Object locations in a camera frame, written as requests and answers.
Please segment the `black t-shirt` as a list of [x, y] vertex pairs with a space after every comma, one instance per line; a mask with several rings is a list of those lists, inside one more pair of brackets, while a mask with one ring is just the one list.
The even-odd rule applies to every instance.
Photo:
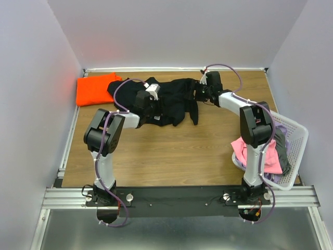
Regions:
[[[160, 127], [170, 124], [177, 126], [185, 119], [185, 114], [189, 113], [193, 124], [198, 124], [198, 104], [193, 97], [193, 86], [197, 82], [195, 79], [183, 78], [170, 82], [158, 82], [156, 78], [150, 77], [145, 82], [158, 84], [160, 87], [159, 100], [153, 102], [158, 110], [155, 114], [148, 115], [146, 123]], [[135, 106], [135, 101], [138, 92], [144, 91], [146, 88], [141, 82], [135, 81], [129, 81], [118, 88], [121, 83], [123, 83], [122, 80], [116, 80], [110, 82], [107, 87], [107, 92], [112, 97], [116, 97], [115, 107], [120, 110], [127, 108], [134, 114], [142, 115], [143, 110]]]

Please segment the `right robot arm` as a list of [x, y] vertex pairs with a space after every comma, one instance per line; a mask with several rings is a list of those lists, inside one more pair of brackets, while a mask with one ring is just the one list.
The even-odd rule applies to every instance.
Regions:
[[195, 99], [210, 101], [217, 107], [237, 114], [240, 121], [240, 135], [246, 144], [246, 171], [236, 197], [245, 204], [251, 204], [264, 195], [266, 149], [274, 138], [275, 122], [266, 102], [253, 102], [223, 89], [220, 73], [201, 70], [202, 77], [195, 85]]

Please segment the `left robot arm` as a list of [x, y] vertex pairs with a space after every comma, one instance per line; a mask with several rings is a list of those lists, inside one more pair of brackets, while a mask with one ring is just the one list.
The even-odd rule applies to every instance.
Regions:
[[98, 109], [84, 134], [84, 143], [94, 162], [95, 181], [92, 195], [87, 198], [109, 206], [116, 198], [116, 179], [113, 174], [113, 153], [122, 130], [138, 129], [150, 117], [160, 113], [158, 90], [149, 87], [136, 95], [134, 107], [126, 111]]

